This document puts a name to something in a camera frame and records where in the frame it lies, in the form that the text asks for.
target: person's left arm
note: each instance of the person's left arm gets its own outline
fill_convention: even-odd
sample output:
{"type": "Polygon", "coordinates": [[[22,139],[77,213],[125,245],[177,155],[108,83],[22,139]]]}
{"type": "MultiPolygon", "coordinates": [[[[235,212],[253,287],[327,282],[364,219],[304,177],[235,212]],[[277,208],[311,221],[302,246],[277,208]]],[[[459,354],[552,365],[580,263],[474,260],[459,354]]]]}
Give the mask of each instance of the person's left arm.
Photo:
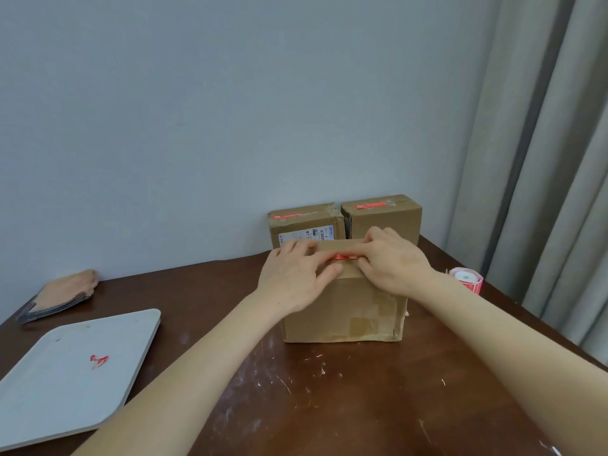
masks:
{"type": "Polygon", "coordinates": [[[307,255],[294,240],[270,252],[257,289],[102,425],[74,456],[186,455],[226,385],[260,339],[285,315],[312,303],[342,271],[317,268],[335,253],[307,255]]]}

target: folded cloth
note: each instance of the folded cloth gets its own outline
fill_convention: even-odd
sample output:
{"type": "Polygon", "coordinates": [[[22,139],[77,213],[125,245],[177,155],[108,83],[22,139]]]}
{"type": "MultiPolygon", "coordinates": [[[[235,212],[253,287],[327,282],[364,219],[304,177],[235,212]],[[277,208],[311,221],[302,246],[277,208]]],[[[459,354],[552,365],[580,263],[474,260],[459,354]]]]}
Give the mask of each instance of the folded cloth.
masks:
{"type": "Polygon", "coordinates": [[[97,283],[97,273],[93,269],[57,278],[44,285],[40,292],[29,300],[19,313],[17,321],[32,322],[86,301],[93,295],[97,283]]]}

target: person's right arm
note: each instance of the person's right arm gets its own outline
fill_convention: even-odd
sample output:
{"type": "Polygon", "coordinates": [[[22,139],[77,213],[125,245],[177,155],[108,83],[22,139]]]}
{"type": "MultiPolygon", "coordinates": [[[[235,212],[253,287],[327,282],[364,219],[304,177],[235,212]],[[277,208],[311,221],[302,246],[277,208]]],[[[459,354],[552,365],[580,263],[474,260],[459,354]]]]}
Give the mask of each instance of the person's right arm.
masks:
{"type": "Polygon", "coordinates": [[[415,299],[460,336],[567,455],[608,455],[608,374],[430,267],[394,230],[346,253],[379,288],[415,299]]]}

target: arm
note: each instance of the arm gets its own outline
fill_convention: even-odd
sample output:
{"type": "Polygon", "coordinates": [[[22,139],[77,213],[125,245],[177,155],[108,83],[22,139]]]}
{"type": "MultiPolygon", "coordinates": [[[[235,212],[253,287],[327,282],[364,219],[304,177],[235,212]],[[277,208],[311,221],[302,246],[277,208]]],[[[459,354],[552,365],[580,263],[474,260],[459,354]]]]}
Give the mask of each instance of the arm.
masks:
{"type": "Polygon", "coordinates": [[[287,242],[270,252],[258,288],[214,329],[119,410],[73,454],[186,455],[245,357],[285,315],[302,310],[342,266],[317,268],[335,253],[307,250],[317,242],[287,242]]]}
{"type": "Polygon", "coordinates": [[[475,351],[564,455],[608,454],[608,375],[433,270],[392,229],[349,250],[380,288],[420,302],[475,351]]]}

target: forearm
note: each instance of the forearm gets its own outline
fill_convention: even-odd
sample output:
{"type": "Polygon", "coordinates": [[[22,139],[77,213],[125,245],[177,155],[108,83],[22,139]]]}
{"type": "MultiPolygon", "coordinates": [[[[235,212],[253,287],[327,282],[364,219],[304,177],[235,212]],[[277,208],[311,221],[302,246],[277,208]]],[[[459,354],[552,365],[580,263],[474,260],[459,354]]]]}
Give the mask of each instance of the forearm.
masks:
{"type": "Polygon", "coordinates": [[[74,454],[186,455],[241,362],[278,322],[253,293],[74,454]]]}
{"type": "Polygon", "coordinates": [[[416,295],[461,337],[564,455],[608,453],[608,375],[445,274],[416,295]]]}

